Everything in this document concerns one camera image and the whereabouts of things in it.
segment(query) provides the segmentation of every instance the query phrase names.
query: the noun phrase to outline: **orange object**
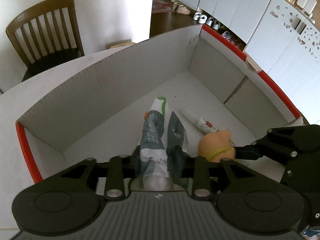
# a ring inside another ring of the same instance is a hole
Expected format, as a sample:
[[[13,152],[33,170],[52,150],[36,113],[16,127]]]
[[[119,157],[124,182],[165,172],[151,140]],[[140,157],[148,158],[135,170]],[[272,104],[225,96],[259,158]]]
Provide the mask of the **orange object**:
[[[199,142],[199,155],[209,162],[220,162],[221,158],[234,159],[236,150],[231,146],[229,130],[211,132],[203,136]]]

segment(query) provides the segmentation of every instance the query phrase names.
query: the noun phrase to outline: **silver bolt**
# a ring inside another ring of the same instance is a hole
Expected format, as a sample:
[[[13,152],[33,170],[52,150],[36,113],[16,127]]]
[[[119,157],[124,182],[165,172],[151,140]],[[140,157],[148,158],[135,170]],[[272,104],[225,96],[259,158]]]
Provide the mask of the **silver bolt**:
[[[122,191],[119,189],[110,189],[107,191],[108,197],[120,197],[122,195]]]
[[[207,189],[204,189],[204,188],[200,188],[200,189],[195,190],[195,195],[197,197],[207,197],[210,195],[210,191]]]

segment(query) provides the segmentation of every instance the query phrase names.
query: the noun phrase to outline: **black handle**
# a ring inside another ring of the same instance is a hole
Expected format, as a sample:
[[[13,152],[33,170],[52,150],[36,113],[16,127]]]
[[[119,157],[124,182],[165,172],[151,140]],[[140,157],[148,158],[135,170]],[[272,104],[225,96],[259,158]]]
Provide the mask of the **black handle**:
[[[300,35],[303,33],[304,29],[307,27],[307,25],[305,25],[302,29],[302,31],[299,33]]]
[[[294,28],[295,30],[298,28],[299,24],[300,24],[301,20],[299,20],[297,26]]]

